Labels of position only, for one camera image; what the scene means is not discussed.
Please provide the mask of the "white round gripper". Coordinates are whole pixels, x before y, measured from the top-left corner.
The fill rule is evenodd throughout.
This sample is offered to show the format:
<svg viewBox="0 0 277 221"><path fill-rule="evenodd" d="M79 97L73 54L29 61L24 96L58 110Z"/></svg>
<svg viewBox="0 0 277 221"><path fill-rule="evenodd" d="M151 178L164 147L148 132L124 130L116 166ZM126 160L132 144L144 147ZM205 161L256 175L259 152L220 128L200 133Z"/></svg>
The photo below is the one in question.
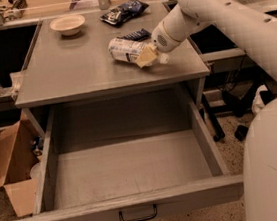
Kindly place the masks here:
<svg viewBox="0 0 277 221"><path fill-rule="evenodd" d="M147 44L140 55L136 58L135 62L140 68L150 66L157 59L158 53L156 52L156 49L159 49L160 52L168 53L181 44L180 41L174 40L168 35L163 21L158 23L152 31L151 36L153 44Z"/></svg>

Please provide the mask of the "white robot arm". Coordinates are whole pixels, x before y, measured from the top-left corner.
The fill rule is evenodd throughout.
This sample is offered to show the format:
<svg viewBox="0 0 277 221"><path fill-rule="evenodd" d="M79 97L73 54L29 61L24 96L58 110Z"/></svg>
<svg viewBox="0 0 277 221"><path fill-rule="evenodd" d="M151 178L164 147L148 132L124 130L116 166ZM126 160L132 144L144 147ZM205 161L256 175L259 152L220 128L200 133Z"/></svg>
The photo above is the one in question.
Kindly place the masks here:
<svg viewBox="0 0 277 221"><path fill-rule="evenodd" d="M277 18L236 0L177 0L151 32L150 47L168 53L208 25L228 39L277 82Z"/></svg>

